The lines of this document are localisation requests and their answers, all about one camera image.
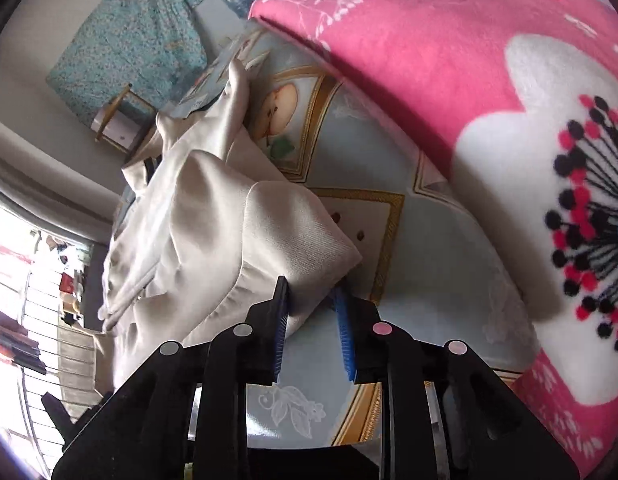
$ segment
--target stack of clothes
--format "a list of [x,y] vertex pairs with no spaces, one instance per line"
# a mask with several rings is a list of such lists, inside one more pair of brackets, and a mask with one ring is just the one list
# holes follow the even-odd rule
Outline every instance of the stack of clothes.
[[17,364],[42,375],[46,374],[46,367],[40,360],[38,342],[28,337],[26,328],[1,311],[0,361],[6,364]]

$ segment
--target pink blanket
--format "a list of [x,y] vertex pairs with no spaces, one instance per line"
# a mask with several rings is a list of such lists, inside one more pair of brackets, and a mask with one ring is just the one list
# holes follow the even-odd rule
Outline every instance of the pink blanket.
[[257,0],[447,176],[544,351],[516,383],[583,476],[618,435],[618,15],[607,0]]

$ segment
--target teal floral cloth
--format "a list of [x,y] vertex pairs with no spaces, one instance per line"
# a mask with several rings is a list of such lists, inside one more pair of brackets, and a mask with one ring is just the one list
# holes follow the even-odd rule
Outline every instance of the teal floral cloth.
[[[162,107],[180,80],[207,65],[193,14],[201,2],[102,0],[47,76],[47,84],[87,126],[126,83]],[[137,105],[125,113],[140,122],[146,110]]]

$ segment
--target curtain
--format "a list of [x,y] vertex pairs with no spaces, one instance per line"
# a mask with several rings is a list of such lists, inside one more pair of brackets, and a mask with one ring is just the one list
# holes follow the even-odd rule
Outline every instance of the curtain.
[[108,244],[111,220],[72,202],[0,158],[0,205],[67,241]]
[[[82,24],[46,82],[90,126],[126,83],[161,108],[174,86],[200,73],[207,56],[193,9],[202,0],[102,0]],[[126,104],[141,123],[146,110]]]

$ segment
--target crumpled cloth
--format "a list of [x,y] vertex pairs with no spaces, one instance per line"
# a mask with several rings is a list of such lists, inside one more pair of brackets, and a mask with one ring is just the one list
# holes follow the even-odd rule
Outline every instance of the crumpled cloth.
[[[112,376],[118,387],[164,341],[195,345],[242,322],[281,275],[290,285],[290,335],[361,260],[320,200],[286,181],[249,139],[248,94],[233,61],[207,113],[159,115],[161,139],[124,168],[137,200],[105,260],[105,334],[96,339],[107,355],[96,362],[113,370],[97,370],[100,381]],[[142,161],[160,149],[147,185]]]

